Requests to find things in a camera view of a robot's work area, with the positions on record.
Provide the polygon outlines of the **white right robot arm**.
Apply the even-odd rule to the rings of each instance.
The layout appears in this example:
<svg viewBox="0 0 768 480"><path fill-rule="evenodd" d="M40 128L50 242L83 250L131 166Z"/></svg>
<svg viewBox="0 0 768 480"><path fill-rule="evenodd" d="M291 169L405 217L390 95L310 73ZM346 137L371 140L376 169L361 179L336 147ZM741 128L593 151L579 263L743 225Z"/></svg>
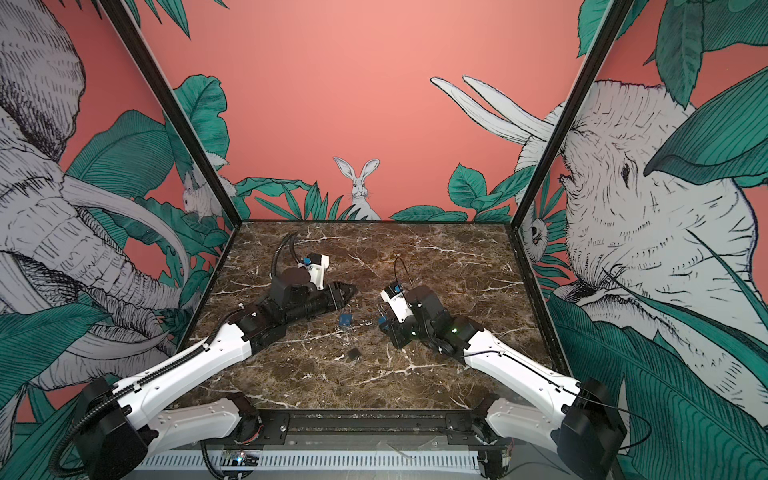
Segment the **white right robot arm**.
<svg viewBox="0 0 768 480"><path fill-rule="evenodd" d="M389 311L379 328L402 349L418 341L478 370L527 401L491 402L485 422L499 437L539 445L582 479L605 479L627 435L607 387L555 372L505 344L466 316L452 315L426 286L405 290L392 282L381 292Z"/></svg>

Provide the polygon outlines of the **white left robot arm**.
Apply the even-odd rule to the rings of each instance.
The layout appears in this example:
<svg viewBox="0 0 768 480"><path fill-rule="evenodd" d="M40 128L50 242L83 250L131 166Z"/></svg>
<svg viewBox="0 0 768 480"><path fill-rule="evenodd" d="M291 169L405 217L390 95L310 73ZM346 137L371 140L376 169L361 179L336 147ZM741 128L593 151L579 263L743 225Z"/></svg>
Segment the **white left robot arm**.
<svg viewBox="0 0 768 480"><path fill-rule="evenodd" d="M93 381L80 394L50 472L59 478L121 479L147 457L189 443L228 436L240 444L259 439L261 415L240 392L196 407L170 406L282 339L289 325L343 309L356 292L355 285L337 281L319 288L305 269L289 268L272 281L265 297L225 314L202 341L115 384Z"/></svg>

